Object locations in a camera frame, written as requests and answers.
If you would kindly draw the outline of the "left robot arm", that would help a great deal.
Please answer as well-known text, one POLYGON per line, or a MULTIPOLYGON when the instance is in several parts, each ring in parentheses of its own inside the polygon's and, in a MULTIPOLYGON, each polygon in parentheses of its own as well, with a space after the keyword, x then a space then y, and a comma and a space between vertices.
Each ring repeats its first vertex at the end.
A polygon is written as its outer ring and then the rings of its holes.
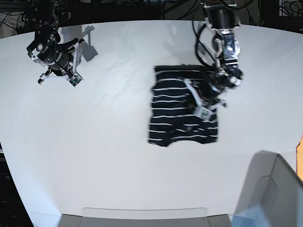
POLYGON ((237 15, 240 8, 234 0, 204 0, 201 2, 205 23, 196 33, 195 55, 200 65, 189 65, 185 68, 196 70, 195 82, 185 80, 193 101, 190 107, 196 115, 211 113, 217 104, 226 103, 219 97, 229 89, 235 89, 242 84, 243 73, 239 68, 238 56, 240 45, 234 30, 240 26, 237 15), (213 64, 206 63, 198 53, 202 32, 208 28, 213 33, 212 47, 214 50, 213 64))

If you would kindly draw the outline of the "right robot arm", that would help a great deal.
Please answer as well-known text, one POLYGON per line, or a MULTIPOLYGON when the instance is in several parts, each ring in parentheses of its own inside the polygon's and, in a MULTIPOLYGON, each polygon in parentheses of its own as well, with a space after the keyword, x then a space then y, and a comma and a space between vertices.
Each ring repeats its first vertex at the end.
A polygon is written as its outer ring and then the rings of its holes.
POLYGON ((39 84, 46 79, 64 79, 75 87, 83 80, 76 68, 85 40, 74 38, 60 43, 58 7, 57 0, 46 0, 35 6, 35 37, 27 47, 27 54, 33 62, 48 67, 40 75, 37 81, 39 84))

